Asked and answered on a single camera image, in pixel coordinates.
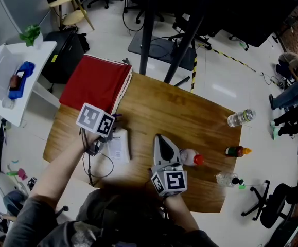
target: person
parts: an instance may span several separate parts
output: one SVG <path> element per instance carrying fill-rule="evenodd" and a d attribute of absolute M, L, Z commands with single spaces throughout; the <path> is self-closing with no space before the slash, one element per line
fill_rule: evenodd
<path fill-rule="evenodd" d="M 89 144 L 99 137 L 86 135 Z M 217 247 L 199 230 L 181 195 L 165 199 L 166 219 L 157 199 L 97 189 L 88 195 L 76 221 L 57 225 L 55 208 L 83 152 L 79 136 L 44 170 L 4 246 Z"/>
<path fill-rule="evenodd" d="M 279 64 L 275 65 L 275 71 L 288 80 L 294 78 L 298 81 L 298 54 L 285 52 L 279 56 Z"/>
<path fill-rule="evenodd" d="M 283 134 L 298 134 L 298 106 L 271 121 L 270 126 L 273 129 L 274 140 Z"/>
<path fill-rule="evenodd" d="M 287 108 L 292 105 L 298 104 L 298 82 L 290 85 L 278 97 L 273 98 L 272 94 L 269 95 L 271 109 Z"/>

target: red cloth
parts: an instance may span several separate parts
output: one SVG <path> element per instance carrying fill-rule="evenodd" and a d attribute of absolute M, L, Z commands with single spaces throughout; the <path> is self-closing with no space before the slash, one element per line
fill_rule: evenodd
<path fill-rule="evenodd" d="M 87 102 L 111 113 L 131 67 L 84 55 L 71 75 L 60 103 L 80 111 Z"/>

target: caution tape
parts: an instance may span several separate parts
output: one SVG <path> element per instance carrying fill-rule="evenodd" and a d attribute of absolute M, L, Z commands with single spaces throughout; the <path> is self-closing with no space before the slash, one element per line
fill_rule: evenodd
<path fill-rule="evenodd" d="M 191 90 L 190 90 L 191 93 L 194 92 L 194 88 L 195 88 L 196 70 L 197 70 L 197 53 L 195 55 L 195 66 L 194 66 L 194 70 L 192 71 L 192 82 L 191 82 Z"/>
<path fill-rule="evenodd" d="M 254 70 L 253 68 L 249 67 L 246 63 L 243 63 L 243 62 L 240 61 L 240 60 L 236 60 L 235 58 L 230 57 L 230 56 L 228 56 L 227 54 L 225 54 L 225 53 L 223 53 L 223 52 L 219 52 L 219 51 L 217 51 L 217 50 L 215 50 L 215 49 L 213 49 L 213 48 L 212 48 L 211 50 L 214 51 L 214 52 L 216 52 L 216 53 L 218 53 L 218 54 L 221 54 L 221 55 L 223 55 L 223 56 L 225 56 L 225 57 L 227 57 L 227 58 L 230 58 L 230 59 L 232 59 L 232 60 L 234 60 L 234 61 L 237 61 L 237 62 L 239 62 L 240 64 L 242 64 L 242 65 L 246 66 L 247 68 L 251 69 L 252 71 L 256 72 L 256 70 Z"/>

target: white floor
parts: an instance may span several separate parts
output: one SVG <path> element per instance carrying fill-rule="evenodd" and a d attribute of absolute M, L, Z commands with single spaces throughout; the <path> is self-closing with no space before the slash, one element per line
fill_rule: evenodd
<path fill-rule="evenodd" d="M 94 4 L 87 11 L 95 31 L 92 31 L 84 20 L 78 25 L 79 33 L 87 33 L 86 38 L 91 48 L 89 54 L 115 61 L 128 58 L 134 71 L 138 72 L 140 56 L 127 51 L 134 33 L 131 32 L 130 36 L 123 25 L 122 10 L 122 2 L 117 0 L 112 1 L 109 9 L 104 9 L 100 2 Z M 143 23 L 142 17 L 141 24 L 135 24 L 137 13 L 138 11 L 129 11 L 125 14 L 125 21 L 132 29 L 138 29 Z M 170 15 L 164 17 L 165 22 L 155 22 L 153 33 L 155 36 L 170 36 L 178 32 L 171 28 L 173 17 Z M 255 195 L 249 190 L 250 185 L 264 189 L 261 184 L 267 179 L 271 181 L 270 192 L 272 192 L 280 183 L 294 186 L 297 182 L 298 137 L 291 139 L 289 136 L 282 136 L 276 141 L 271 139 L 269 121 L 280 116 L 281 111 L 272 112 L 268 96 L 269 94 L 277 96 L 281 91 L 274 84 L 266 85 L 260 76 L 262 72 L 274 76 L 271 63 L 276 62 L 283 51 L 280 45 L 269 38 L 260 48 L 250 47 L 246 52 L 239 42 L 230 41 L 224 31 L 209 41 L 214 49 L 246 63 L 257 71 L 255 73 L 213 51 L 206 51 L 204 48 L 197 50 L 198 68 L 194 93 L 235 112 L 247 108 L 255 109 L 256 118 L 242 127 L 240 142 L 242 146 L 253 149 L 253 153 L 239 158 L 235 167 L 235 172 L 248 184 L 246 190 L 228 189 L 224 206 L 219 214 L 193 213 L 193 215 L 200 229 L 206 231 L 220 247 L 265 245 L 278 224 L 268 230 L 260 221 L 251 220 L 254 215 L 242 217 L 240 214 L 256 202 Z M 149 58 L 147 76 L 163 80 L 168 68 L 169 64 Z M 191 72 L 179 68 L 171 84 L 186 76 L 191 76 Z M 40 78 L 40 82 L 44 86 L 49 86 L 44 78 Z M 62 85 L 55 85 L 55 94 L 60 96 L 63 88 Z M 190 81 L 181 88 L 189 91 Z M 56 109 L 53 106 L 35 94 L 32 95 L 22 127 L 12 127 L 7 132 L 2 170 L 7 171 L 6 166 L 10 164 L 12 169 L 20 167 L 25 169 L 29 178 L 40 177 L 42 170 L 48 165 L 42 159 L 42 154 L 55 113 Z M 72 178 L 59 206 L 68 205 L 70 211 L 66 215 L 71 219 L 75 218 L 90 191 L 92 188 L 85 182 Z"/>

